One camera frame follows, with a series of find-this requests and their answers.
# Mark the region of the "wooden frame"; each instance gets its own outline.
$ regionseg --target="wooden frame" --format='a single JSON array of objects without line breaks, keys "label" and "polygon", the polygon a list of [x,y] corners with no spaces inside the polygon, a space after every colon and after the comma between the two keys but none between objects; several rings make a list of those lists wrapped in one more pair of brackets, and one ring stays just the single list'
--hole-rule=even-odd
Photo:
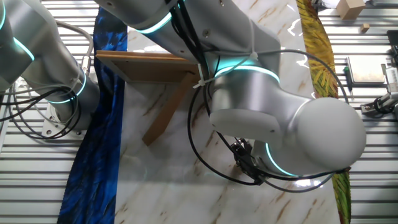
[{"label": "wooden frame", "polygon": [[150,146],[162,135],[191,87],[200,80],[198,65],[172,54],[97,51],[96,57],[128,83],[179,83],[142,140]]}]

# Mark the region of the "wooden leg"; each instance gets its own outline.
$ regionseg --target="wooden leg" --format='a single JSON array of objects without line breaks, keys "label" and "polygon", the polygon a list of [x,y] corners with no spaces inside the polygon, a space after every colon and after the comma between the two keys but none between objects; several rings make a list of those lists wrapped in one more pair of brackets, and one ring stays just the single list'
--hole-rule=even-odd
[{"label": "wooden leg", "polygon": [[187,74],[181,81],[177,90],[170,97],[166,105],[162,108],[155,121],[152,123],[142,140],[145,145],[150,146],[159,136],[161,136],[170,123],[175,111],[183,100],[187,91],[192,88],[192,80],[195,78],[192,74]]}]

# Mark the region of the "screw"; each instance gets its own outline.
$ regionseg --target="screw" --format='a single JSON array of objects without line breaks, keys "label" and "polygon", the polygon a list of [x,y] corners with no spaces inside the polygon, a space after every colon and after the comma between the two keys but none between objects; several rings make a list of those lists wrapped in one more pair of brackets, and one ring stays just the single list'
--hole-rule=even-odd
[{"label": "screw", "polygon": [[210,30],[209,30],[209,29],[205,29],[205,30],[203,31],[203,36],[206,37],[206,38],[208,38],[208,37],[210,36]]}]

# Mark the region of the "wooden board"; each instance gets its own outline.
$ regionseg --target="wooden board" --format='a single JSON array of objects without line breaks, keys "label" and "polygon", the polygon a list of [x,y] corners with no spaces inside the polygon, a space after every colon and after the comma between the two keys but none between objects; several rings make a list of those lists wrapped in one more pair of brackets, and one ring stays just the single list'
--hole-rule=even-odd
[{"label": "wooden board", "polygon": [[126,82],[181,83],[187,73],[200,79],[198,65],[172,54],[97,51],[96,57]]}]

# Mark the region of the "metal grating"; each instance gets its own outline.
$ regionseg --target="metal grating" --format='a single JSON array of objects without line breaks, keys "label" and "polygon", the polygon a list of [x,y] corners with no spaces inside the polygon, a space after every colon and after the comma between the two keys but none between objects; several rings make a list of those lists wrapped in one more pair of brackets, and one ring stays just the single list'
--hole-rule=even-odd
[{"label": "metal grating", "polygon": [[[349,55],[385,55],[390,49],[387,30],[398,29],[398,8],[367,6],[355,21],[342,21],[334,9],[319,13],[335,53],[336,71],[346,84],[343,69]],[[371,28],[361,34],[359,28]],[[354,88],[351,105],[369,103],[387,93],[385,88]],[[352,224],[398,223],[398,122],[391,114],[381,120],[362,116],[368,134],[365,153],[351,170]]]},{"label": "metal grating", "polygon": [[[388,58],[386,32],[398,29],[398,9],[380,7],[384,1],[377,1],[378,8],[365,9],[354,22],[341,21],[332,9],[320,12],[320,19],[333,45],[336,70],[344,84],[342,71],[347,56],[385,55]],[[42,3],[56,19],[93,33],[98,12],[94,1],[43,0]],[[366,34],[360,34],[359,27],[364,22],[370,23],[371,28]],[[88,42],[72,31],[63,28],[59,31],[69,51],[81,62]],[[360,114],[360,104],[385,93],[384,88],[354,88],[355,99],[350,101]],[[46,107],[45,102],[39,104],[43,112]],[[29,110],[24,115],[30,125],[41,131],[43,119],[38,112]],[[398,122],[393,115],[380,121],[363,119],[368,145],[351,171],[351,223],[398,223]],[[43,144],[22,135],[12,123],[5,131],[6,135],[0,135],[4,137],[0,150],[0,223],[56,223],[68,173],[80,142]]]}]

